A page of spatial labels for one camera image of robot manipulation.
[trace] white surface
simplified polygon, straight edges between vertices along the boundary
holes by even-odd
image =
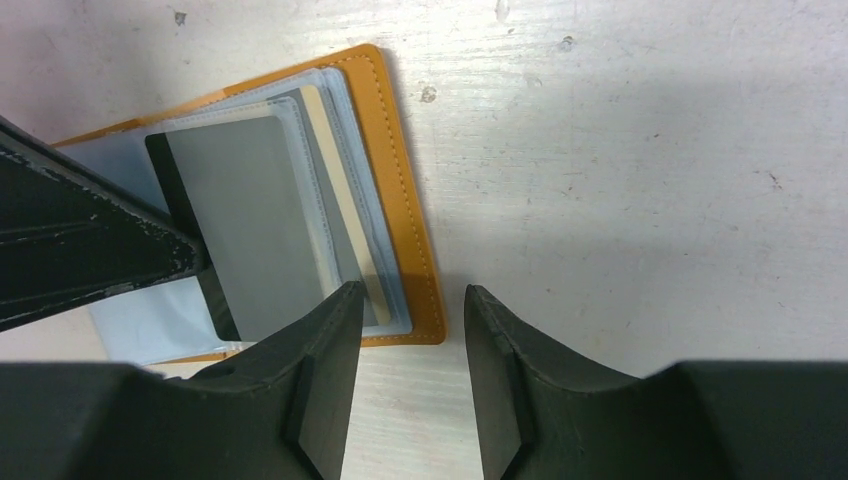
[[[345,478],[480,476],[468,282],[632,374],[848,358],[844,2],[353,3],[0,6],[0,108],[46,140],[390,52],[454,328],[362,353]]]

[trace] gray card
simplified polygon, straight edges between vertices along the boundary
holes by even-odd
[[[165,135],[242,340],[323,300],[281,121],[262,117]]]

